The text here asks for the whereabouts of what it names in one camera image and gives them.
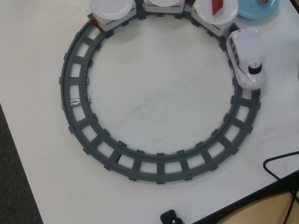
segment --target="dark carpet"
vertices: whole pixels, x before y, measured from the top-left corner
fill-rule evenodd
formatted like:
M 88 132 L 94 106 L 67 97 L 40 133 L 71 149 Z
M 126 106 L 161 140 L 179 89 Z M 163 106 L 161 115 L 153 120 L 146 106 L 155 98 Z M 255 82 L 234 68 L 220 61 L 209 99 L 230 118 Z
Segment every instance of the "dark carpet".
M 0 105 L 0 224 L 42 224 Z

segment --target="toy train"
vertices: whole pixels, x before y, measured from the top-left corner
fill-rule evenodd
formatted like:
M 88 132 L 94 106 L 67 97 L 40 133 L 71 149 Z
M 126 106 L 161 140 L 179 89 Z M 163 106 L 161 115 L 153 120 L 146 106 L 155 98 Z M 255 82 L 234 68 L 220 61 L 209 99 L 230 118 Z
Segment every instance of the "toy train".
M 185 8 L 185 0 L 136 1 L 142 3 L 145 11 L 158 14 L 180 14 Z M 104 31 L 123 24 L 137 13 L 135 0 L 91 0 L 90 8 Z M 223 8 L 215 16 L 211 0 L 196 0 L 191 9 L 191 16 L 217 36 L 227 33 L 237 14 L 237 0 L 224 1 Z M 260 89 L 267 78 L 265 54 L 258 31 L 253 28 L 234 31 L 226 46 L 239 85 L 244 89 Z

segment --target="gray plastic track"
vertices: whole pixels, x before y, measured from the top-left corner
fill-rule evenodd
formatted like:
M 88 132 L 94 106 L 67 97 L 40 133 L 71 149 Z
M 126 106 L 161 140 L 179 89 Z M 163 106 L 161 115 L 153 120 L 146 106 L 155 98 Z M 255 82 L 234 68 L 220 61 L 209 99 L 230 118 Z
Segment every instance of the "gray plastic track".
M 140 20 L 145 19 L 146 16 L 153 14 L 156 13 L 148 13 L 145 12 L 142 7 L 138 7 L 137 15 L 124 22 L 123 26 L 128 25 L 130 20 L 137 18 L 139 18 Z M 193 25 L 206 29 L 204 26 L 201 26 L 197 21 L 195 21 L 191 17 L 191 14 L 189 12 L 184 11 L 181 14 L 173 15 L 176 19 L 189 19 L 192 21 Z M 113 31 L 101 31 L 94 40 L 90 39 L 88 37 L 88 34 L 94 28 L 94 26 L 91 25 L 94 23 L 94 20 L 92 16 L 89 17 L 90 20 L 76 34 L 75 39 L 71 43 L 68 52 L 65 54 L 62 75 L 59 81 L 61 85 L 62 108 L 70 125 L 69 130 L 77 137 L 77 139 L 84 148 L 83 150 L 87 154 L 92 155 L 96 160 L 101 162 L 106 169 L 113 170 L 117 173 L 127 176 L 132 181 L 143 180 L 156 182 L 158 184 L 164 184 L 165 182 L 171 181 L 188 181 L 191 180 L 194 176 L 200 175 L 207 171 L 213 171 L 217 169 L 220 163 L 222 163 L 230 155 L 235 154 L 238 151 L 238 147 L 243 142 L 247 134 L 249 134 L 252 130 L 253 122 L 255 120 L 257 111 L 260 109 L 261 104 L 260 90 L 252 91 L 251 99 L 242 98 L 242 88 L 238 85 L 235 77 L 233 78 L 235 93 L 231 98 L 231 109 L 229 113 L 227 113 L 224 116 L 223 124 L 219 129 L 216 129 L 211 134 L 211 137 L 208 140 L 196 144 L 192 149 L 181 150 L 174 154 L 147 154 L 141 150 L 132 150 L 128 148 L 125 143 L 121 141 L 116 141 L 113 138 L 111 138 L 110 133 L 99 125 L 98 118 L 92 112 L 89 106 L 90 102 L 86 92 L 86 81 L 88 79 L 88 69 L 92 66 L 93 63 L 92 57 L 94 52 L 96 50 L 100 50 L 101 42 L 105 38 L 109 38 L 111 35 L 113 35 Z M 207 31 L 207 33 L 219 41 L 222 50 L 226 50 L 225 37 L 218 37 L 214 35 L 211 31 Z M 78 52 L 82 43 L 86 43 L 87 45 L 89 45 L 89 48 L 84 57 L 79 57 L 76 55 L 76 53 Z M 71 67 L 73 63 L 78 63 L 81 65 L 79 78 L 76 80 L 74 80 L 71 77 Z M 85 114 L 85 118 L 80 121 L 76 121 L 74 117 L 73 108 L 70 104 L 70 85 L 78 85 L 79 87 L 80 103 Z M 240 106 L 245 106 L 249 108 L 249 113 L 245 122 L 240 121 L 236 118 Z M 225 137 L 225 134 L 232 125 L 240 128 L 240 131 L 238 135 L 235 137 L 235 139 L 232 142 L 230 142 Z M 89 141 L 82 132 L 82 129 L 87 126 L 91 126 L 97 134 L 97 136 L 92 141 Z M 102 142 L 105 142 L 114 150 L 109 158 L 97 150 L 97 147 Z M 208 149 L 218 142 L 221 143 L 225 149 L 219 155 L 213 158 L 209 154 Z M 189 168 L 188 159 L 199 154 L 203 157 L 205 163 L 195 168 Z M 134 163 L 131 169 L 118 164 L 118 161 L 122 155 L 134 159 Z M 178 161 L 181 164 L 181 172 L 165 173 L 166 163 Z M 141 172 L 140 167 L 142 162 L 151 162 L 157 164 L 157 173 L 152 174 Z

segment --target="blue dish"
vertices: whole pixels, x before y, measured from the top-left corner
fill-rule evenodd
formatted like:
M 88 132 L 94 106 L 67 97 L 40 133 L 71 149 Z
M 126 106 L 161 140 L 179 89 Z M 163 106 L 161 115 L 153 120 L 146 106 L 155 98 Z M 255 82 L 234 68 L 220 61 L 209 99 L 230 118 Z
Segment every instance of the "blue dish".
M 250 20 L 259 20 L 273 14 L 278 8 L 279 0 L 269 0 L 262 4 L 258 0 L 238 0 L 239 15 Z

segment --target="black cord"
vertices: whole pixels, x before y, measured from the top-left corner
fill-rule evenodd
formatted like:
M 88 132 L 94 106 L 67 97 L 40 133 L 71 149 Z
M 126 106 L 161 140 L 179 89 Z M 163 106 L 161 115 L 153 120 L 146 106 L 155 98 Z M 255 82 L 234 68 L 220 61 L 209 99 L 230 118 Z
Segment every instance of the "black cord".
M 263 168 L 271 175 L 273 176 L 275 179 L 277 179 L 278 181 L 280 181 L 280 178 L 278 176 L 276 176 L 274 173 L 272 173 L 267 167 L 266 167 L 266 164 L 270 161 L 273 161 L 273 160 L 278 160 L 278 159 L 281 159 L 281 158 L 285 158 L 285 157 L 288 157 L 288 156 L 292 156 L 292 155 L 298 155 L 299 154 L 299 151 L 298 152 L 294 152 L 294 153 L 288 153 L 288 154 L 284 154 L 284 155 L 280 155 L 280 156 L 276 156 L 276 157 L 273 157 L 273 158 L 270 158 L 270 159 L 267 159 L 263 162 Z M 295 200 L 299 203 L 299 199 L 297 197 L 297 192 L 299 190 L 299 186 L 297 187 L 297 190 L 292 192 L 290 191 L 291 195 L 292 195 L 292 201 L 291 201 L 291 204 L 289 206 L 289 209 L 288 209 L 288 212 L 285 216 L 285 220 L 284 220 L 284 223 L 283 224 L 286 224 L 286 222 L 288 221 L 288 218 L 290 216 L 290 213 L 291 213 L 291 210 L 293 208 L 293 205 L 294 205 L 294 202 Z

